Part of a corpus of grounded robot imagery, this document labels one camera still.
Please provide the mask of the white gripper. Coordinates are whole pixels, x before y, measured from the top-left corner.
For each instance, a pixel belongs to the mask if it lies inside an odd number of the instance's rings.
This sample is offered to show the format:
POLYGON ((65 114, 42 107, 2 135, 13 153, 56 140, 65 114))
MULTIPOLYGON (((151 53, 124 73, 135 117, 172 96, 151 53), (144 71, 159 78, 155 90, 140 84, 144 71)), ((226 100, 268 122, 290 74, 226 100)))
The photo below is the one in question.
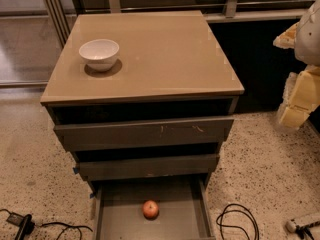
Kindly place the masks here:
POLYGON ((277 36, 273 45, 294 48, 295 57, 308 64, 299 74, 289 74, 278 109, 280 125, 300 128, 320 106, 320 0, 311 5, 298 24, 277 36))

